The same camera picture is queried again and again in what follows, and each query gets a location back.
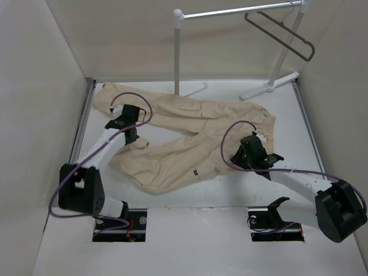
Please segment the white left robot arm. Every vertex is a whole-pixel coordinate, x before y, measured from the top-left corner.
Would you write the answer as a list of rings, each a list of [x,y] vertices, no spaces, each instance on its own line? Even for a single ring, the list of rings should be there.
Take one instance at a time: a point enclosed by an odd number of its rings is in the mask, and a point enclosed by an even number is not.
[[[101,172],[122,147],[139,138],[136,125],[140,111],[137,106],[124,105],[121,115],[105,125],[102,136],[85,156],[61,167],[57,193],[61,209],[109,219],[116,229],[128,225],[128,204],[105,195]]]

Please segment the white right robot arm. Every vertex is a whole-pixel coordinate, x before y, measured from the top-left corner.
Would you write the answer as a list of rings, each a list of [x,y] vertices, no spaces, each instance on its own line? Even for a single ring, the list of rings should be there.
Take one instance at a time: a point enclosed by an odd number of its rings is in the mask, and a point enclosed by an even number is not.
[[[255,133],[241,139],[230,162],[238,170],[255,172],[310,201],[315,227],[335,243],[367,223],[367,205],[355,187],[333,176],[319,178],[321,172],[293,168],[282,156],[268,154]]]

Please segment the beige cargo trousers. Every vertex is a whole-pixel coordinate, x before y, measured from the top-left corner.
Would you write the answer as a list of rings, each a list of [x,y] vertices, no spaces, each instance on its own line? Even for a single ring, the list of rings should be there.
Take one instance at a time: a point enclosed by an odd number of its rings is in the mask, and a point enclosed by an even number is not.
[[[247,102],[197,100],[106,83],[93,106],[109,113],[111,106],[144,109],[151,125],[185,133],[185,137],[153,146],[145,137],[122,147],[110,167],[151,194],[164,194],[231,172],[225,164],[253,131],[267,137],[265,148],[274,150],[276,118],[264,107]]]

